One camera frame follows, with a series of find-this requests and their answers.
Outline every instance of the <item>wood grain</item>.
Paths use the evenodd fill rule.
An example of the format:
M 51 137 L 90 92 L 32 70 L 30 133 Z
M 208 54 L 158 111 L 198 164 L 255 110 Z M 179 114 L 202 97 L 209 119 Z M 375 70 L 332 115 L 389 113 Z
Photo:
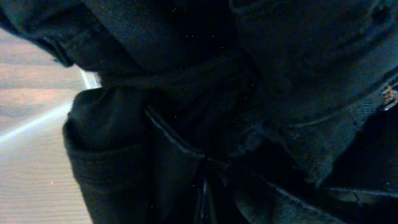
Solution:
M 0 30 L 0 223 L 92 223 L 62 126 L 86 86 L 77 67 Z

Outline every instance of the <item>floor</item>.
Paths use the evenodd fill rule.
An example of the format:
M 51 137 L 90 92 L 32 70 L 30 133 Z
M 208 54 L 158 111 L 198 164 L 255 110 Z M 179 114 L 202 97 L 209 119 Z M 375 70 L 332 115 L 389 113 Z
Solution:
M 91 223 L 61 134 L 88 77 L 0 30 L 0 223 Z

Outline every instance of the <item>dark denim fabric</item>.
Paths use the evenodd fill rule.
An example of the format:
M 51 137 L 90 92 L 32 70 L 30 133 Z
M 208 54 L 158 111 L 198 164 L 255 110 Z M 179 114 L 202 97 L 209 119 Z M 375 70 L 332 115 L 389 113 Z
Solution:
M 94 223 L 397 223 L 397 1 L 0 1 L 103 88 L 65 147 Z

